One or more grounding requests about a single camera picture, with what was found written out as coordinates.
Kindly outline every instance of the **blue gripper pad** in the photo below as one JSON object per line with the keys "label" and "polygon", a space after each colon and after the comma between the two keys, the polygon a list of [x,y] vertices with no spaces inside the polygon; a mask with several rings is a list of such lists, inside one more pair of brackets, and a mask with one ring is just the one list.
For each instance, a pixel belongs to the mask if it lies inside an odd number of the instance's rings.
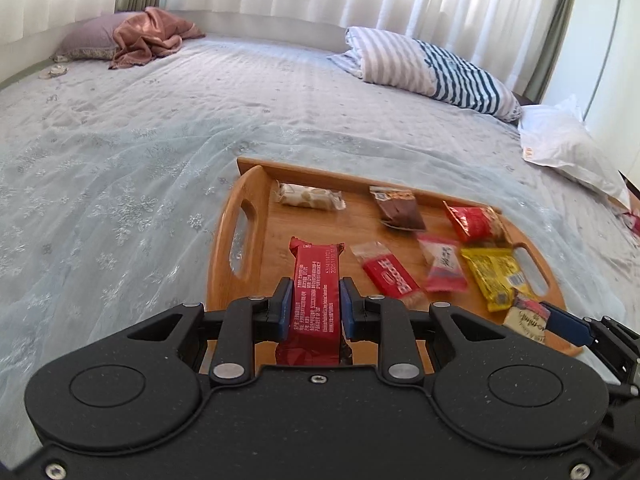
{"label": "blue gripper pad", "polygon": [[280,320],[278,322],[278,334],[280,341],[286,341],[289,335],[289,319],[291,317],[291,301],[293,297],[293,280],[289,280],[289,286],[284,293],[284,299],[280,306]]}
{"label": "blue gripper pad", "polygon": [[546,301],[541,302],[550,312],[546,329],[559,335],[576,346],[589,346],[593,343],[593,335],[586,321],[559,309]]}
{"label": "blue gripper pad", "polygon": [[344,282],[340,280],[340,312],[342,314],[342,326],[344,327],[344,336],[347,339],[353,338],[353,306],[351,304],[351,298],[347,292],[347,287],[344,286]]}

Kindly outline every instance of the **red snack bar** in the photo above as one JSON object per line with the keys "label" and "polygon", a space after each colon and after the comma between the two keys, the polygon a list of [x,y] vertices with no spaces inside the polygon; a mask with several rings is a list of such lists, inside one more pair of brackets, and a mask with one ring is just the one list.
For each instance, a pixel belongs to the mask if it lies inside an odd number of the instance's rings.
{"label": "red snack bar", "polygon": [[296,257],[289,335],[276,362],[289,366],[337,366],[340,339],[338,256],[344,244],[312,245],[292,237]]}
{"label": "red snack bar", "polygon": [[465,292],[468,283],[456,256],[460,244],[455,240],[427,233],[417,233],[415,237],[418,238],[424,259],[431,264],[424,290]]}
{"label": "red snack bar", "polygon": [[461,242],[506,240],[504,226],[491,207],[452,207],[444,203],[447,216]]}
{"label": "red snack bar", "polygon": [[401,300],[406,306],[413,306],[426,299],[415,280],[380,242],[352,246],[351,252],[385,296]]}

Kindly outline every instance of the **bed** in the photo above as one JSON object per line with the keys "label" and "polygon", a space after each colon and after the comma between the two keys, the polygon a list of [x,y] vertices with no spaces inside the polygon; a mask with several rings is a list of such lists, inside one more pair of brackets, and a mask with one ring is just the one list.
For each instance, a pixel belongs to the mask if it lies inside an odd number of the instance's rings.
{"label": "bed", "polygon": [[209,36],[143,67],[79,61],[0,91],[2,462],[38,445],[22,392],[43,363],[204,298],[238,155],[497,203],[569,310],[640,330],[638,243],[606,201],[526,164],[514,126],[364,84],[326,55]]}

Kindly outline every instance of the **purple pillow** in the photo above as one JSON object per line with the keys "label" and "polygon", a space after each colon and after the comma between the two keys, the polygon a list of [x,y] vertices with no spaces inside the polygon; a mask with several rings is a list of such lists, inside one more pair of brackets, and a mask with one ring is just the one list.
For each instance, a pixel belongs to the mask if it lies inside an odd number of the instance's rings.
{"label": "purple pillow", "polygon": [[113,31],[124,20],[139,12],[106,14],[83,23],[62,40],[53,56],[55,62],[73,59],[111,59],[118,45],[113,41]]}

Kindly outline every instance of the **brown cloth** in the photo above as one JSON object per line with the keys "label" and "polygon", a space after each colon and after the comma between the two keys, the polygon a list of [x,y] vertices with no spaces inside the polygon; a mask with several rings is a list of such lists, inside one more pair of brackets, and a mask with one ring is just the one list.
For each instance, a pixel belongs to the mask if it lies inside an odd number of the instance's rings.
{"label": "brown cloth", "polygon": [[178,52],[182,40],[202,37],[204,34],[192,22],[157,7],[147,7],[144,12],[124,20],[113,31],[113,40],[120,49],[113,56],[109,68],[146,65],[155,57]]}

